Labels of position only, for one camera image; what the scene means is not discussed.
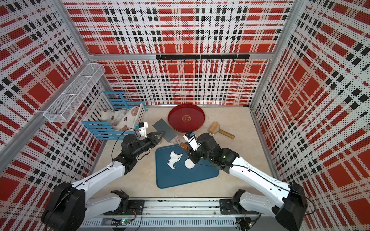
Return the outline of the round cut dough wrapper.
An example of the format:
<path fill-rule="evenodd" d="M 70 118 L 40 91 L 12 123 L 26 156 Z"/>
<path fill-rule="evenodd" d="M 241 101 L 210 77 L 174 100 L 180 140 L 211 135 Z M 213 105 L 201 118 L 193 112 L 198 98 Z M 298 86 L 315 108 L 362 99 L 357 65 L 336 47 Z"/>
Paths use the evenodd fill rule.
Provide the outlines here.
<path fill-rule="evenodd" d="M 187 160 L 185 161 L 185 166 L 186 166 L 186 168 L 188 168 L 188 169 L 192 169 L 192 168 L 195 166 L 195 164 L 194 164 L 190 159 L 187 159 Z"/>

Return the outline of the white dough piece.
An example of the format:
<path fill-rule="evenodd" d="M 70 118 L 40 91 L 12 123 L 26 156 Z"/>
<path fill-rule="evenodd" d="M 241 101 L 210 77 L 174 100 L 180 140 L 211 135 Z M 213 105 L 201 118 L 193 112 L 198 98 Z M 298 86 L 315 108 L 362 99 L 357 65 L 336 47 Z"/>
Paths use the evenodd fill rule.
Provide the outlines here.
<path fill-rule="evenodd" d="M 175 170 L 175 164 L 181 160 L 182 156 L 183 156 L 183 154 L 176 154 L 174 151 L 172 151 L 170 153 L 170 159 L 168 160 L 167 165 L 171 169 Z"/>

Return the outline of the teal plastic tray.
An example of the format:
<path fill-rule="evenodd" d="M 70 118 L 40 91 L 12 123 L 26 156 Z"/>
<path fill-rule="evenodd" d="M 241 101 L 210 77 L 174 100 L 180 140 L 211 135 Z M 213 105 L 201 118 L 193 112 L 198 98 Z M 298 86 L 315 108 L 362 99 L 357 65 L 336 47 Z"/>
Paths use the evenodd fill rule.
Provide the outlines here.
<path fill-rule="evenodd" d="M 175 164 L 175 170 L 171 169 L 167 165 L 172 151 L 176 154 L 183 154 L 181 160 Z M 215 178 L 219 175 L 219 170 L 204 159 L 195 164 L 192 169 L 188 169 L 185 166 L 185 161 L 187 159 L 189 159 L 189 156 L 186 150 L 178 144 L 158 148 L 155 153 L 156 180 L 158 188 L 171 188 Z"/>

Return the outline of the wooden rolling pin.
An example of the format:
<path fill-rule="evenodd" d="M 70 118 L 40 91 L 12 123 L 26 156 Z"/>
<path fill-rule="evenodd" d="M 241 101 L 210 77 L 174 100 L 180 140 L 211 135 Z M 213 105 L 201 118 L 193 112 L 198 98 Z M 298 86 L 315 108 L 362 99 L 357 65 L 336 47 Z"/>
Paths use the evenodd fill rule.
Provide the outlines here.
<path fill-rule="evenodd" d="M 220 128 L 219 123 L 217 123 L 217 122 L 213 122 L 213 123 L 211 124 L 211 126 L 210 126 L 210 127 L 209 127 L 209 129 L 208 129 L 208 133 L 209 133 L 209 134 L 216 134 L 216 133 L 220 133 L 220 134 L 222 134 L 222 135 L 224 135 L 224 136 L 226 136 L 226 137 L 229 137 L 229 138 L 231 138 L 231 139 L 234 139 L 234 138 L 235 138 L 235 135 L 233 135 L 233 134 L 231 134 L 231 133 L 229 133 L 229 132 L 226 132 L 226 131 L 222 130 L 222 129 Z"/>

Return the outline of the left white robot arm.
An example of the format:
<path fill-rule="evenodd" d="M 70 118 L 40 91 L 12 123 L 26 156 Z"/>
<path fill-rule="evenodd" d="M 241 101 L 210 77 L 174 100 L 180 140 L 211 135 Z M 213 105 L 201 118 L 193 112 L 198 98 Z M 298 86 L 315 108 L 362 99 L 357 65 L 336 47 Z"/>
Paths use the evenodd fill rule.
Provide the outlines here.
<path fill-rule="evenodd" d="M 111 164 L 80 181 L 55 186 L 41 217 L 45 228 L 75 231 L 98 215 L 129 211 L 129 196 L 122 190 L 113 190 L 99 198 L 93 196 L 112 181 L 127 175 L 138 163 L 138 157 L 156 147 L 163 137 L 163 132 L 151 132 L 142 140 L 136 134 L 126 135 L 120 154 Z"/>

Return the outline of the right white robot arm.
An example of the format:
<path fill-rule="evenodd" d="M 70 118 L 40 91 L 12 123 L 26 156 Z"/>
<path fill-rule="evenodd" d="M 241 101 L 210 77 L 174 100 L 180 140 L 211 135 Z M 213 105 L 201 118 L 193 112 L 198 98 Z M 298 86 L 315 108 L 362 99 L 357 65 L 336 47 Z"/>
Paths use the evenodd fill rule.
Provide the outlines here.
<path fill-rule="evenodd" d="M 263 193 L 262 196 L 238 190 L 232 198 L 232 207 L 238 213 L 259 212 L 271 217 L 285 229 L 298 231 L 307 211 L 307 198 L 302 186 L 277 180 L 248 163 L 229 148 L 222 148 L 213 136 L 204 133 L 196 137 L 190 131 L 184 135 L 187 153 L 198 164 L 209 161 L 225 173 L 237 177 Z"/>

